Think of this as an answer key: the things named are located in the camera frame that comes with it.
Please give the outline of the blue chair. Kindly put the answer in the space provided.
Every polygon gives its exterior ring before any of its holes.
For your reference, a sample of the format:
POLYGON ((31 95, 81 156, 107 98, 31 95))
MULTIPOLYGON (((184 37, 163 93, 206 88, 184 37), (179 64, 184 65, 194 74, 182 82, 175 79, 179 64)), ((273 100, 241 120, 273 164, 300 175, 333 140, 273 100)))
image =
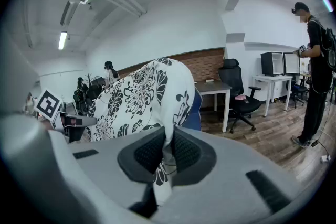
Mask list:
POLYGON ((195 95, 192 107, 188 113, 188 116, 184 123, 182 124, 182 127, 193 129, 197 131, 201 131, 201 115, 200 115, 200 108, 202 106, 202 96, 195 88, 195 95))

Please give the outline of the white table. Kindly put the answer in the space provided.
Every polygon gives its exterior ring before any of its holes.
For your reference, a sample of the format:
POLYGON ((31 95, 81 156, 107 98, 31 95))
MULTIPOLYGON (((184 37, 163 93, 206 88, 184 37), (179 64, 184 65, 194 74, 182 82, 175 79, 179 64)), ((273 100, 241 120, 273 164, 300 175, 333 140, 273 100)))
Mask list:
POLYGON ((275 94, 275 83, 276 82, 288 82, 288 89, 287 89, 287 96, 286 96, 286 102, 285 102, 285 108, 284 111, 287 111, 288 104, 290 100, 290 94, 291 94, 291 76, 266 76, 266 75, 255 75, 253 76, 253 85, 255 85, 256 81, 259 82, 265 82, 267 84, 267 99, 265 104, 265 110, 264 110, 264 117, 267 116, 270 102, 274 102, 274 94, 275 94))

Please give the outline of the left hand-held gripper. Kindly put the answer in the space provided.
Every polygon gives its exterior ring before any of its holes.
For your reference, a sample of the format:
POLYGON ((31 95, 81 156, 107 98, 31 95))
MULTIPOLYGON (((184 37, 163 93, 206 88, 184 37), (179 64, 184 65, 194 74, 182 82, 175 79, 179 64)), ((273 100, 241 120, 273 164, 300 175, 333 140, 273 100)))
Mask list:
POLYGON ((66 104, 48 89, 43 89, 34 104, 42 122, 68 137, 68 143, 80 141, 86 126, 93 126, 97 118, 78 115, 73 103, 66 104))

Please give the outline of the dark wooden table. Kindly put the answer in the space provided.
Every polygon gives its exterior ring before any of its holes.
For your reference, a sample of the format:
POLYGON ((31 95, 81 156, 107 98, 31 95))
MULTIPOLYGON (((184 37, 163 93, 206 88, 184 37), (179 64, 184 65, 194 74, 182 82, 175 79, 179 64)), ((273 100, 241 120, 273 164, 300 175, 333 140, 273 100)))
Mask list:
POLYGON ((232 87, 222 83, 221 81, 213 82, 195 82, 194 83, 200 95, 213 95, 214 96, 214 111, 217 111, 217 95, 224 94, 224 118, 222 132, 227 131, 229 107, 230 107, 230 92, 232 87))

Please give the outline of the small black office chair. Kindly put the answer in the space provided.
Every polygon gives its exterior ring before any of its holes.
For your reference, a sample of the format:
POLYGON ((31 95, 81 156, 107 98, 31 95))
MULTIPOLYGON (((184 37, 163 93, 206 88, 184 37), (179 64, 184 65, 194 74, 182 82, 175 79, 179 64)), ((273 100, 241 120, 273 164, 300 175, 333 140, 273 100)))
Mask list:
POLYGON ((300 84, 297 84, 297 79, 295 76, 292 77, 291 80, 291 99, 293 100, 294 103, 294 108, 297 108, 297 103, 301 103, 301 106, 304 106, 305 100, 304 100, 304 95, 307 94, 308 88, 305 86, 302 86, 300 84))

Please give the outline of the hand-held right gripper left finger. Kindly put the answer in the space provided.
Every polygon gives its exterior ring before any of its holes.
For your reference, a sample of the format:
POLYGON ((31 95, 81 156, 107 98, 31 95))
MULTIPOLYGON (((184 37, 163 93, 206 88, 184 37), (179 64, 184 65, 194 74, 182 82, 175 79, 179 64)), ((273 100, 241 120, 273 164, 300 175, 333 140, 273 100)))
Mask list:
POLYGON ((14 186, 43 222, 153 223, 157 204, 145 186, 141 200, 122 207, 79 166, 64 136, 22 114, 0 114, 0 158, 14 186))

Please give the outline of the black mini fridge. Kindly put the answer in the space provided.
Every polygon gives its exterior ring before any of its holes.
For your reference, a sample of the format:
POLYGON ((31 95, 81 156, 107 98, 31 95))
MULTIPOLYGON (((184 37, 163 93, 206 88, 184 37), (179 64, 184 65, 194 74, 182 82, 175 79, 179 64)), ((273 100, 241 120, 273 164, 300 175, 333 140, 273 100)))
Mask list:
POLYGON ((300 74, 300 60, 293 52, 266 52, 260 56, 261 73, 266 76, 300 74))

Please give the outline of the white black floral cushion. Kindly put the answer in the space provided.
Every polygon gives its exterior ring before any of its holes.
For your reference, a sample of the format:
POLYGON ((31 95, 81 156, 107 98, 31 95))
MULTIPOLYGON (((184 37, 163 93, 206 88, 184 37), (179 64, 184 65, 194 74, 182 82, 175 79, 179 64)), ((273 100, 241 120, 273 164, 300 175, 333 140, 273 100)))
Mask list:
POLYGON ((92 142, 164 127, 163 157, 154 169, 153 187, 158 207, 172 192, 176 169, 170 144, 175 126, 187 119, 195 98, 194 79, 180 61, 158 58, 105 89, 88 111, 97 123, 87 128, 92 142))

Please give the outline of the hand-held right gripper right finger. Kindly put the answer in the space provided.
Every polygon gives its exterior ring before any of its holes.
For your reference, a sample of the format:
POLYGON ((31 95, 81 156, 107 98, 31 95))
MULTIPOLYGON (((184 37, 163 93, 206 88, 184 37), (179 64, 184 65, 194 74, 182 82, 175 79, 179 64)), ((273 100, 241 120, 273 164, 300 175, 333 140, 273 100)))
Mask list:
POLYGON ((193 166, 175 175, 163 224, 280 224, 314 195, 314 187, 303 187, 241 142, 182 127, 175 132, 201 152, 193 166))

